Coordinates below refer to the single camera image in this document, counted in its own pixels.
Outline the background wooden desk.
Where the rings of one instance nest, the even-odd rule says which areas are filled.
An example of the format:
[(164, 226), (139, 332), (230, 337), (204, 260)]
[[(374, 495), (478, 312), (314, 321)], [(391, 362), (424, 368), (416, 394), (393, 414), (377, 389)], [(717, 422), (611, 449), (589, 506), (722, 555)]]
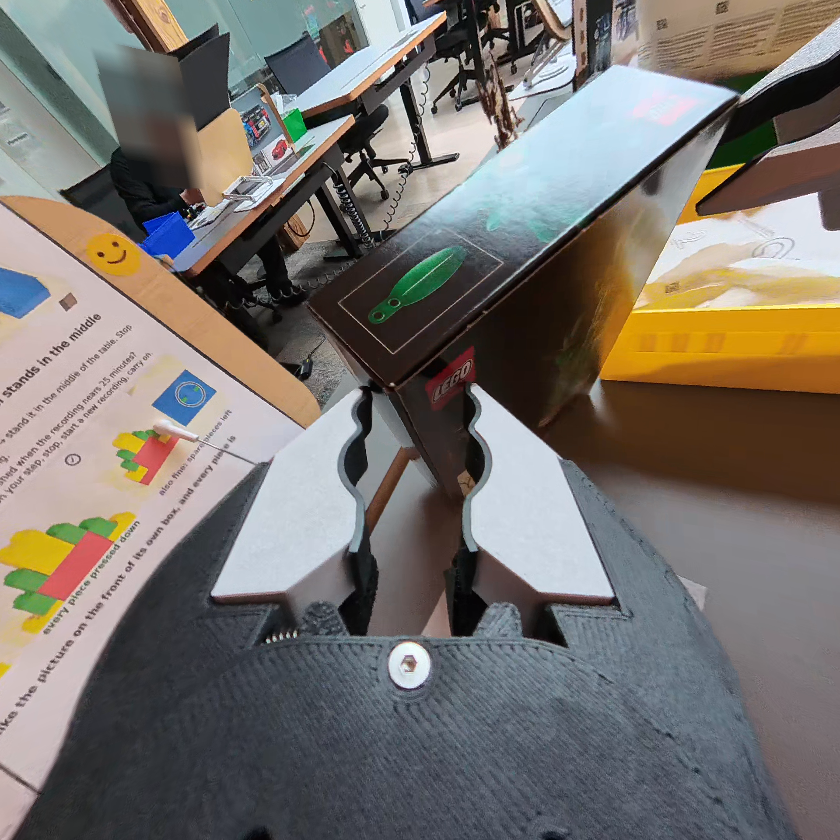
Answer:
[(214, 224), (201, 228), (174, 261), (174, 271), (183, 277), (197, 277), (219, 259), (237, 272), (271, 235), (325, 185), (341, 167), (339, 141), (354, 126), (354, 117), (326, 122), (303, 138), (303, 152), (292, 156), (283, 179), (274, 179), (273, 192), (244, 211), (228, 205)]
[(307, 126), (313, 129), (341, 117), (371, 113), (399, 91), (416, 137), (418, 162), (413, 167), (426, 169), (456, 162), (457, 152), (432, 156), (411, 84), (412, 77), (435, 57), (434, 37), (445, 21), (445, 13), (436, 14), (410, 27), (398, 40), (363, 48), (329, 70), (297, 95), (297, 107)]

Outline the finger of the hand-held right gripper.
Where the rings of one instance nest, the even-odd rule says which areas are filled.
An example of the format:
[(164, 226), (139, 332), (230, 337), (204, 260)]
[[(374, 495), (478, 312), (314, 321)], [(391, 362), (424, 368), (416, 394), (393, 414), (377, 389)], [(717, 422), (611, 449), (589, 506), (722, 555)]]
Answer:
[(803, 140), (839, 120), (839, 23), (772, 70), (738, 102), (738, 136), (773, 121), (781, 144)]
[(839, 229), (839, 136), (779, 145), (744, 165), (696, 205), (700, 217), (818, 195), (822, 225)]

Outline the printed instruction sheet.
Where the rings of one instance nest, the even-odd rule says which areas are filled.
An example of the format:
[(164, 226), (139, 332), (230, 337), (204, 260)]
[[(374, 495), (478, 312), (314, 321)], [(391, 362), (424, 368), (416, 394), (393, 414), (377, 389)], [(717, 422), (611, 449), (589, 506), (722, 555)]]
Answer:
[[(2, 468), (1, 441), (2, 838), (37, 803), (90, 673), (140, 589), (251, 470), (153, 430), (195, 409), (179, 400), (151, 427), (120, 433), (114, 458), (89, 449), (81, 484), (47, 469), (3, 493), (16, 469)], [(186, 428), (216, 445), (211, 432)]]

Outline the brown wooden model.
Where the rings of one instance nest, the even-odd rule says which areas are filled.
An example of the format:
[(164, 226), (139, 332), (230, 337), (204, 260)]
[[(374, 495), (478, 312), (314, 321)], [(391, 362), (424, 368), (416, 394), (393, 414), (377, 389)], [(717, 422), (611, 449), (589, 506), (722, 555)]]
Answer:
[(518, 126), (522, 120), (510, 105), (508, 87), (495, 57), (488, 54), (482, 59), (481, 67), (482, 79), (476, 80), (478, 100), (488, 121), (495, 126), (495, 142), (501, 152), (518, 138)]

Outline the blue bin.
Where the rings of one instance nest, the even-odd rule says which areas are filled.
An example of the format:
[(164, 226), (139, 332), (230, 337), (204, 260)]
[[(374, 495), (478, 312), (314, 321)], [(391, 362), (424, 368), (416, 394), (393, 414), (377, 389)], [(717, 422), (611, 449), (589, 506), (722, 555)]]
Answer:
[(153, 218), (143, 223), (143, 228), (147, 236), (140, 243), (140, 247), (155, 258), (168, 256), (174, 259), (196, 239), (194, 232), (178, 212)]

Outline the paper parts bags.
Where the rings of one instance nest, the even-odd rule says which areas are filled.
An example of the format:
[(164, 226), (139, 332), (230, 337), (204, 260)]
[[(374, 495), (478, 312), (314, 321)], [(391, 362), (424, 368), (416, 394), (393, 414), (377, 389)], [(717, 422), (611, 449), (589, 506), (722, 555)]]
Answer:
[(813, 196), (677, 226), (634, 309), (837, 305), (839, 233)]

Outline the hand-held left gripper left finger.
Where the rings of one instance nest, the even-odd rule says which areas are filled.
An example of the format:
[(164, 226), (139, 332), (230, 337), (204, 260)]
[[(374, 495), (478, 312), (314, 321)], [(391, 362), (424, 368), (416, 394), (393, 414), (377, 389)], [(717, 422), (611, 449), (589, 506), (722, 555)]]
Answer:
[(358, 387), (275, 455), (214, 602), (279, 603), (297, 620), (330, 602), (352, 635), (367, 634), (379, 574), (357, 485), (371, 420), (371, 389)]

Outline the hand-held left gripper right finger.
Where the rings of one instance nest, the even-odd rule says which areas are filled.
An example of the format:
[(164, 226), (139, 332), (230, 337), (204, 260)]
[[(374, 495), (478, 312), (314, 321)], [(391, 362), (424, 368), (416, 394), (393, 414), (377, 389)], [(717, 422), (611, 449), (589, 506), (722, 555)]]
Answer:
[(487, 607), (517, 607), (534, 634), (547, 606), (614, 606), (601, 555), (563, 460), (477, 384), (465, 389), (461, 544), (449, 571), (449, 625), (471, 635)]

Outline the black office chair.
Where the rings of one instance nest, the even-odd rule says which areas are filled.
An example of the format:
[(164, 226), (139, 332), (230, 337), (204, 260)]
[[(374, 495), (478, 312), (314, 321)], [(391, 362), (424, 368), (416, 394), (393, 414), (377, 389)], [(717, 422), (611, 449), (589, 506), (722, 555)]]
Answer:
[[(266, 64), (280, 86), (280, 92), (286, 95), (301, 95), (317, 81), (329, 74), (330, 67), (309, 34), (303, 34), (298, 41), (266, 57)], [(339, 142), (339, 149), (347, 162), (352, 162), (358, 155), (360, 162), (349, 175), (351, 186), (355, 186), (363, 175), (381, 189), (381, 199), (387, 200), (390, 193), (385, 188), (375, 168), (388, 172), (388, 165), (399, 165), (402, 159), (378, 161), (371, 141), (389, 116), (389, 109), (381, 104), (371, 114), (362, 111), (353, 113), (355, 123)]]
[(443, 27), (436, 30), (434, 42), (437, 59), (456, 60), (458, 73), (442, 90), (432, 103), (432, 114), (438, 111), (438, 101), (449, 94), (455, 99), (455, 110), (463, 108), (462, 98), (466, 92), (468, 81), (476, 81), (476, 60), (470, 45), (466, 14), (460, 11), (459, 2), (431, 2), (404, 1), (407, 15), (411, 23), (417, 24), (437, 14), (446, 13), (447, 20)]

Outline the black lego set box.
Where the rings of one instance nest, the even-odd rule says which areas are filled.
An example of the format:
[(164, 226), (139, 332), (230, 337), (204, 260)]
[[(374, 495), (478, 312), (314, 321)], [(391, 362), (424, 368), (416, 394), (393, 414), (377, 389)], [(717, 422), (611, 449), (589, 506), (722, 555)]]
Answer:
[(591, 390), (738, 100), (613, 67), (310, 298), (449, 495), (467, 383), (533, 432)]

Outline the wooden desk divider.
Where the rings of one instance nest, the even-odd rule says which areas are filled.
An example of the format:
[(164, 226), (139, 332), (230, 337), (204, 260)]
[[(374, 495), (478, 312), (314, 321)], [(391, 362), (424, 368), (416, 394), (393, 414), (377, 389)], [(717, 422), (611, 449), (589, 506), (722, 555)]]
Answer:
[(214, 207), (238, 178), (250, 176), (254, 162), (240, 114), (228, 108), (197, 132), (197, 187)]

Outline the black partition panel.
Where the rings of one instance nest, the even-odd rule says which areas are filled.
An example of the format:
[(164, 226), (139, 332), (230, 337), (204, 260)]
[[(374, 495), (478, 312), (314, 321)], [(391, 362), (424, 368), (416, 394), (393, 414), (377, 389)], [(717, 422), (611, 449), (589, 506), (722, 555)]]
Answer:
[(175, 51), (196, 130), (203, 130), (230, 107), (229, 33), (214, 25)]

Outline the dark printed box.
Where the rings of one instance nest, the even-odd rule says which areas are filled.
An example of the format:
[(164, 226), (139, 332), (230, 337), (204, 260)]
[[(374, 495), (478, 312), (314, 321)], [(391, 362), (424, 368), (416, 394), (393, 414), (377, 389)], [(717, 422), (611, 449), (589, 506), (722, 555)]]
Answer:
[(637, 1), (573, 1), (574, 89), (611, 66), (636, 61)]

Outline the yellow plastic bin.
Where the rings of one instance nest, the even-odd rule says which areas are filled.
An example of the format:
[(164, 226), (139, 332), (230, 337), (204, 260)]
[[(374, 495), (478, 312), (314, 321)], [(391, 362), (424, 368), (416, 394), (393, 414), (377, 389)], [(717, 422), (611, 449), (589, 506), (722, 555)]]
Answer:
[[(696, 204), (736, 170), (732, 165), (705, 171), (678, 226), (707, 218), (697, 215)], [(838, 394), (839, 307), (633, 308), (601, 377)]]

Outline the yellow smiley sticker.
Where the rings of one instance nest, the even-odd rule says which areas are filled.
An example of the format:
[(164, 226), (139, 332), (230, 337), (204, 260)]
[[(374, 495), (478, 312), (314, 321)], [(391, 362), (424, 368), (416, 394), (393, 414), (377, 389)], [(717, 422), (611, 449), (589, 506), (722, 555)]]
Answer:
[(140, 249), (121, 235), (93, 235), (87, 242), (86, 253), (96, 271), (112, 277), (131, 277), (141, 268)]

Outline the white printed carton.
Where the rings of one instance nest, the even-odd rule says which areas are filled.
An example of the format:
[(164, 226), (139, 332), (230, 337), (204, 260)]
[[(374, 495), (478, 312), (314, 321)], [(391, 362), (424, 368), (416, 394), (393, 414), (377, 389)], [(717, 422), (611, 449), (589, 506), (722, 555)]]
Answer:
[(637, 65), (700, 81), (769, 71), (838, 16), (838, 1), (641, 1)]

